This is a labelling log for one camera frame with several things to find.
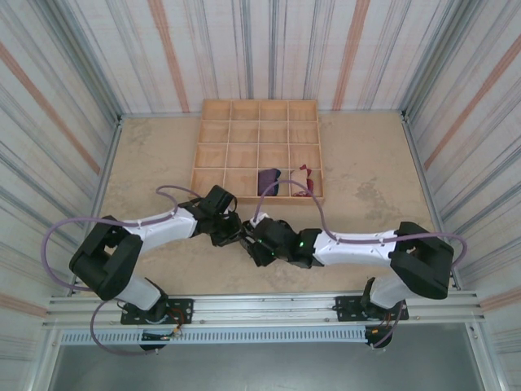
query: gray floor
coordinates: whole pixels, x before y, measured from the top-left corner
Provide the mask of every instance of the gray floor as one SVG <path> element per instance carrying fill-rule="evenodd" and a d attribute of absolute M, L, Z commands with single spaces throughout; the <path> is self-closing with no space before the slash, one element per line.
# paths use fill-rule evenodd
<path fill-rule="evenodd" d="M 463 325 L 404 325 L 386 352 L 363 344 L 167 346 L 124 358 L 64 347 L 53 390 L 481 390 Z"/>

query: wooden grid organizer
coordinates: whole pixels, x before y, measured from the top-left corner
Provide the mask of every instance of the wooden grid organizer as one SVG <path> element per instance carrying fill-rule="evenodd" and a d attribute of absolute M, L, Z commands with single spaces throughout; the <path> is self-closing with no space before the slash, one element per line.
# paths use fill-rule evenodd
<path fill-rule="evenodd" d="M 280 179 L 306 164 L 313 193 L 323 202 L 322 154 L 315 100 L 205 100 L 191 189 L 206 195 L 223 186 L 239 201 L 257 202 L 258 173 L 279 169 Z M 267 204 L 313 204 L 283 183 Z"/>

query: purple cable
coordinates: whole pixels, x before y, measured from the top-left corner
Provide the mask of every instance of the purple cable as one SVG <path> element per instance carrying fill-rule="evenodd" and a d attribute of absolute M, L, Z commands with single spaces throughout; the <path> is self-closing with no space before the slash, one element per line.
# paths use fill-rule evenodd
<path fill-rule="evenodd" d="M 309 189 L 307 187 L 303 186 L 301 183 L 298 183 L 296 181 L 292 181 L 290 179 L 288 179 L 288 180 L 283 179 L 283 180 L 271 183 L 268 187 L 265 188 L 265 190 L 262 192 L 262 195 L 260 196 L 259 203 L 257 204 L 257 207 L 255 209 L 255 215 L 253 216 L 253 220 L 254 221 L 256 221 L 257 217 L 259 216 L 259 212 L 261 210 L 261 205 L 262 205 L 262 202 L 264 201 L 264 197 L 266 196 L 266 193 L 269 191 L 269 189 L 271 189 L 272 187 L 277 186 L 279 183 L 291 183 L 293 185 L 301 187 L 304 191 L 306 191 L 306 193 L 308 193 L 308 195 L 310 195 L 313 198 L 313 200 L 315 201 L 315 204 L 317 205 L 318 212 L 320 213 L 320 220 L 322 222 L 322 228 L 324 229 L 324 232 L 326 232 L 326 234 L 330 238 L 332 238 L 335 242 L 346 243 L 346 244 L 380 244 L 380 241 L 377 240 L 377 239 L 359 239 L 359 240 L 356 240 L 356 239 L 341 239 L 341 238 L 337 238 L 327 228 L 326 217 L 324 216 L 324 210 L 322 209 L 322 206 L 318 202 L 317 197 L 311 191 L 309 191 Z M 427 233 L 423 233 L 423 234 L 413 234 L 413 235 L 397 236 L 396 238 L 384 239 L 383 242 L 384 243 L 392 243 L 392 242 L 402 242 L 402 241 L 405 241 L 405 240 L 425 239 L 425 238 L 450 238 L 450 239 L 459 240 L 461 242 L 461 244 L 462 244 L 462 251 L 459 253 L 458 258 L 456 258 L 456 261 L 453 262 L 453 268 L 456 267 L 462 261 L 462 259 L 465 257 L 465 255 L 466 255 L 467 244 L 466 244 L 465 239 L 462 236 L 460 236 L 460 235 L 447 234 L 447 233 L 444 233 L 444 232 L 427 232 Z M 376 344 L 373 345 L 374 348 L 380 346 L 395 331 L 396 326 L 398 326 L 398 322 L 400 320 L 401 311 L 403 310 L 403 307 L 404 307 L 404 303 L 401 302 L 400 311 L 398 312 L 398 316 L 396 317 L 396 321 L 392 325 L 391 330 L 389 330 L 389 332 L 381 340 L 379 340 Z"/>
<path fill-rule="evenodd" d="M 161 189 L 165 189 L 165 188 L 183 190 L 183 191 L 189 192 L 191 194 L 194 194 L 194 195 L 200 197 L 200 195 L 198 195 L 197 193 L 195 193 L 194 191 L 192 191 L 190 189 L 186 189 L 185 187 L 174 186 L 174 185 L 159 186 L 157 189 L 155 189 L 155 193 L 159 194 L 160 196 L 162 195 L 162 196 L 167 197 L 168 199 L 170 199 L 173 202 L 173 204 L 175 206 L 172 209 L 172 212 L 170 214 L 167 214 L 166 216 L 163 216 L 163 217 L 156 218 L 154 220 L 148 220 L 148 221 L 142 222 L 141 226 L 149 226 L 151 224 L 166 222 L 167 220 L 172 218 L 172 216 L 177 212 L 176 199 L 173 198 L 170 194 L 160 191 Z M 114 220 L 108 220 L 108 219 L 99 218 L 99 217 L 72 217 L 72 218 L 66 218 L 65 220 L 62 220 L 61 222 L 56 222 L 44 234 L 43 240 L 42 240 L 42 246 L 40 247 L 40 258 L 42 259 L 43 269 L 49 275 L 50 279 L 52 279 L 55 283 L 57 283 L 58 285 L 61 285 L 62 287 L 74 289 L 77 291 L 90 292 L 90 291 L 92 291 L 92 289 L 90 289 L 90 288 L 79 287 L 77 285 L 66 283 L 65 281 L 59 279 L 58 276 L 55 275 L 54 271 L 50 268 L 49 261 L 47 260 L 47 243 L 49 242 L 50 236 L 54 233 L 54 231 L 56 231 L 61 226 L 64 226 L 65 224 L 69 224 L 71 222 L 101 222 L 104 224 L 110 224 L 112 226 L 128 226 L 128 227 L 136 227 L 136 226 L 139 226 L 139 224 L 137 224 L 136 222 L 117 222 Z"/>
<path fill-rule="evenodd" d="M 118 356 L 125 356 L 125 357 L 146 356 L 148 354 L 155 353 L 155 350 L 147 350 L 147 351 L 143 351 L 143 352 L 126 352 L 124 350 L 111 349 L 101 343 L 101 341 L 98 339 L 96 334 L 94 334 L 94 320 L 96 319 L 96 315 L 98 314 L 99 310 L 101 310 L 101 307 L 103 307 L 107 303 L 108 303 L 108 301 L 102 301 L 101 303 L 99 303 L 99 305 L 96 307 L 96 310 L 94 310 L 94 312 L 92 313 L 92 318 L 90 318 L 90 336 L 92 337 L 92 340 L 94 341 L 94 343 L 101 349 L 105 350 L 107 353 L 115 354 Z"/>

